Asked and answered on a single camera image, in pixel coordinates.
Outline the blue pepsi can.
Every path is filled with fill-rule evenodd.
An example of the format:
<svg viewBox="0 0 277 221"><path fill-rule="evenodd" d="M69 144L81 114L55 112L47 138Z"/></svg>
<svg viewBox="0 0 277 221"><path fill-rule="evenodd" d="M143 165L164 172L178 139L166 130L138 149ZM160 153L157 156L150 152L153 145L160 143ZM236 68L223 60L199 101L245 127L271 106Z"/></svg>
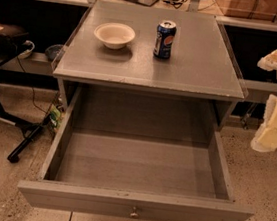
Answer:
<svg viewBox="0 0 277 221"><path fill-rule="evenodd" d="M177 28L174 21L162 20L156 29L154 56L169 59Z"/></svg>

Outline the grey cabinet with top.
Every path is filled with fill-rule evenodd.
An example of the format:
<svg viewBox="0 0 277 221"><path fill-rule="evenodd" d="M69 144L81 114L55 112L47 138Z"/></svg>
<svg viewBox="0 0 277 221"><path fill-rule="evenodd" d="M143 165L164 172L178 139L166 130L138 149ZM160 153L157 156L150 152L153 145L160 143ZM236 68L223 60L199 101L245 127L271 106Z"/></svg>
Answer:
<svg viewBox="0 0 277 221"><path fill-rule="evenodd" d="M176 23L177 31L170 58L158 59L153 55L158 23L166 19ZM120 50L103 46L94 30L108 22L132 27L135 39ZM53 75L66 82L226 101L233 107L248 91L239 78L228 42L225 29L214 16L98 1Z"/></svg>

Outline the open grey top drawer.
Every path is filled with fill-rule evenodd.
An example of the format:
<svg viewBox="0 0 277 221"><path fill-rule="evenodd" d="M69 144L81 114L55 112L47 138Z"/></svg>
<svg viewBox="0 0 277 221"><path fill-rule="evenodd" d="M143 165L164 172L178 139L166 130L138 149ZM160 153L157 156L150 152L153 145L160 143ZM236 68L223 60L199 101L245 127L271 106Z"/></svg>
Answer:
<svg viewBox="0 0 277 221"><path fill-rule="evenodd" d="M235 201L211 103L80 87L38 178L19 190L30 205L140 220L245 221Z"/></svg>

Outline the metal drawer knob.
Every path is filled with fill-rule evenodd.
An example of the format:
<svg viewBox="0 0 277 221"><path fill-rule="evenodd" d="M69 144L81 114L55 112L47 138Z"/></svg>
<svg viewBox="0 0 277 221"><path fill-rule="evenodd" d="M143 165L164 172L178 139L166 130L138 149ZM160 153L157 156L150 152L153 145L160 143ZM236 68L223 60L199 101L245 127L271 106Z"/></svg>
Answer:
<svg viewBox="0 0 277 221"><path fill-rule="evenodd" d="M132 219L136 219L136 218L139 218L139 214L137 213L137 207L133 207L132 208L132 212L130 213L130 217Z"/></svg>

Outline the white paper bowl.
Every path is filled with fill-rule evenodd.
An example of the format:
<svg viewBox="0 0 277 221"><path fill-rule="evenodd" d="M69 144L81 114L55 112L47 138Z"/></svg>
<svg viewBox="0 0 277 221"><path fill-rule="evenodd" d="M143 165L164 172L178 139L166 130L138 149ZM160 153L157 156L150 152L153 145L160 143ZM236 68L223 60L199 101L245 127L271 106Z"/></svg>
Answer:
<svg viewBox="0 0 277 221"><path fill-rule="evenodd" d="M95 37L109 49L121 49L135 37L135 31L126 24L105 23L96 27Z"/></svg>

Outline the green small object on floor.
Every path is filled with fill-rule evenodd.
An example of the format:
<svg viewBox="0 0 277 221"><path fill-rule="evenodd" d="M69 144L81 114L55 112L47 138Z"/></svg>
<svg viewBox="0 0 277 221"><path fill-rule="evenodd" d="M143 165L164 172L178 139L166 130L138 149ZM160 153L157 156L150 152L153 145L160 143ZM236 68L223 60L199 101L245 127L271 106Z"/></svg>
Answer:
<svg viewBox="0 0 277 221"><path fill-rule="evenodd" d="M59 109L57 109L57 107L55 105L51 105L50 106L49 117L50 117L52 126L55 129L58 128L59 127L60 118L61 118L61 112L60 112Z"/></svg>

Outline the dark round bowl on shelf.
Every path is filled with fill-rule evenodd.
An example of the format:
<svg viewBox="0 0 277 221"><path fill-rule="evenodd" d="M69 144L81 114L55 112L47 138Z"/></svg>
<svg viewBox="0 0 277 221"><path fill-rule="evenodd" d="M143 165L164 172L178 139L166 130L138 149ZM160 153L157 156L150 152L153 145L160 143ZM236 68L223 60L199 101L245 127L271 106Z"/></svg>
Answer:
<svg viewBox="0 0 277 221"><path fill-rule="evenodd" d="M51 45L46 48L45 55L46 58L50 61L54 61L56 57L62 55L64 46L61 44Z"/></svg>

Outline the black folding stand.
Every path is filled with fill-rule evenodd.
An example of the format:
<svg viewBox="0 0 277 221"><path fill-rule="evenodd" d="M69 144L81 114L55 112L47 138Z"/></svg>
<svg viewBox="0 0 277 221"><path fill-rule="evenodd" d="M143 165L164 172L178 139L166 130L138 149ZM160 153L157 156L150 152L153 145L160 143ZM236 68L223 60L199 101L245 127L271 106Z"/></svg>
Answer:
<svg viewBox="0 0 277 221"><path fill-rule="evenodd" d="M0 54L0 67L19 56L20 53L19 47L13 45L10 52ZM0 101L0 121L18 127L23 135L23 141L7 157L8 161L13 164L20 160L19 154L26 148L26 146L35 140L41 130L50 122L50 117L49 113L46 112L44 119L40 123L31 123L30 121L9 114L5 111L5 108Z"/></svg>

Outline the black box on stand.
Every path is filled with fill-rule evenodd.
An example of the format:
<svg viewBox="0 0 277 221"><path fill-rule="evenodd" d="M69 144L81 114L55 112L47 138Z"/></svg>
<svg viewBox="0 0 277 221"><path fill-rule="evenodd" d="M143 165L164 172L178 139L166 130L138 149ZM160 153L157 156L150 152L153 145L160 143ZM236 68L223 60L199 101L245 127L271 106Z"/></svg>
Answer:
<svg viewBox="0 0 277 221"><path fill-rule="evenodd" d="M0 44L23 44L29 33L18 25L0 23Z"/></svg>

